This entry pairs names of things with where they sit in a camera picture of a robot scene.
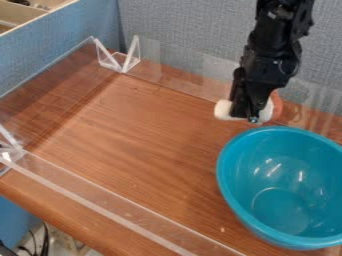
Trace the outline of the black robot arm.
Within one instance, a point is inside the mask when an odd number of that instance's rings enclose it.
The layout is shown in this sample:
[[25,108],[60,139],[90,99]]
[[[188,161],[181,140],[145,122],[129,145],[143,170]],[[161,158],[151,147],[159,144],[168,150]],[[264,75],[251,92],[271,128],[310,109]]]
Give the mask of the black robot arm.
[[271,93],[283,88],[300,68],[299,39],[308,35],[314,0],[257,0],[255,27],[233,70],[229,115],[260,120]]

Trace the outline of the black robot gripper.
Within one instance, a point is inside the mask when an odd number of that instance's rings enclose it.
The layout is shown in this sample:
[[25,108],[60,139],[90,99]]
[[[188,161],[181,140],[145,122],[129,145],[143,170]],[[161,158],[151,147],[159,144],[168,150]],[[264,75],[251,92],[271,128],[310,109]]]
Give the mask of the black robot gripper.
[[300,67],[302,46],[291,44],[280,52],[263,52],[247,44],[243,49],[239,67],[233,70],[229,92],[229,115],[248,121],[268,121],[273,103],[269,95],[283,88],[296,75]]

